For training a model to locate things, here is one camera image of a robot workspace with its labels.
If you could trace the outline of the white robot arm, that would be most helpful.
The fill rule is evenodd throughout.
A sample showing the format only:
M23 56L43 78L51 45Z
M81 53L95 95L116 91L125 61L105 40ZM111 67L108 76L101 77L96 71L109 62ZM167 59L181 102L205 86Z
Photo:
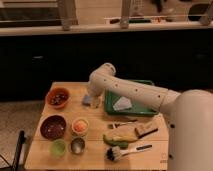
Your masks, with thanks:
M89 95L97 98L108 90L168 115L167 171L213 171L213 93L199 89L180 93L115 74L111 63L94 70L89 76Z

